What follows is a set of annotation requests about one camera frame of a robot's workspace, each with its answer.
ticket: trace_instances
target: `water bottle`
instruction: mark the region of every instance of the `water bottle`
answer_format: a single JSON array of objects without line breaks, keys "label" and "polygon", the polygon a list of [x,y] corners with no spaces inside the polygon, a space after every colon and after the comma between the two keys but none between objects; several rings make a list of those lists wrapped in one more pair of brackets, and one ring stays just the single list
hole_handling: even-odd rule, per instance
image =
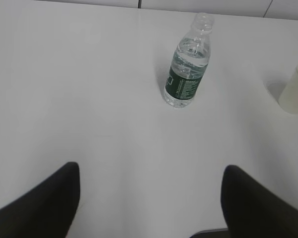
[{"label": "water bottle", "polygon": [[210,33],[213,16],[196,14],[191,30],[180,41],[174,52],[164,98],[175,108],[190,104],[208,66],[211,48]]}]

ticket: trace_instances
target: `bottle label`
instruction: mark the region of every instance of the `bottle label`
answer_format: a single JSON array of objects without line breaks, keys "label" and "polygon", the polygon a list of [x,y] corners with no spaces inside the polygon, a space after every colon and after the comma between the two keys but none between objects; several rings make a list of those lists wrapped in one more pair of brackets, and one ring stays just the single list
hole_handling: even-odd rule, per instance
[{"label": "bottle label", "polygon": [[169,78],[165,89],[172,97],[180,100],[189,100],[194,97],[202,77],[196,79],[186,79],[177,75],[170,68]]}]

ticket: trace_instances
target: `water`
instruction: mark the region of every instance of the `water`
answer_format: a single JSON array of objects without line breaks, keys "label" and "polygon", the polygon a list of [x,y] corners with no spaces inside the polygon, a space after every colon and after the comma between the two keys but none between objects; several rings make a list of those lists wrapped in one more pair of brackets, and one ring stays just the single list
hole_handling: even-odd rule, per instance
[{"label": "water", "polygon": [[[208,38],[206,41],[201,40],[201,38],[184,38],[174,52],[171,68],[181,78],[197,81],[203,76],[209,58],[210,45]],[[171,96],[165,87],[164,98],[172,106],[182,108],[190,104],[194,97],[187,100],[177,99]]]}]

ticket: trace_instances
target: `white table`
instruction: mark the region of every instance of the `white table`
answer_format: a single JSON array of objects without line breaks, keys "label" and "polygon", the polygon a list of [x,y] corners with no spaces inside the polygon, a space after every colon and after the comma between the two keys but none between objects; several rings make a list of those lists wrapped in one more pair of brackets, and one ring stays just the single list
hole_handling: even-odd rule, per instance
[{"label": "white table", "polygon": [[161,97],[194,14],[0,1],[0,208],[67,161],[81,170],[69,238],[188,238],[225,227],[236,164],[298,208],[298,116],[267,85],[298,63],[298,21],[215,15],[195,101]]}]

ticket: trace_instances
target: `bottle neck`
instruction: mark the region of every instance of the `bottle neck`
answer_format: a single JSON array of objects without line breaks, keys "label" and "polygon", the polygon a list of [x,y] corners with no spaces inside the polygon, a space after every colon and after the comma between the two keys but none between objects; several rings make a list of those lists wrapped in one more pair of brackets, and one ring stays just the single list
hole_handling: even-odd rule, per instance
[{"label": "bottle neck", "polygon": [[201,36],[201,37],[205,37],[205,36],[209,36],[209,34],[212,32],[211,31],[201,31],[195,27],[191,27],[191,30],[188,32],[188,34],[192,34],[192,35],[198,35],[198,36]]}]

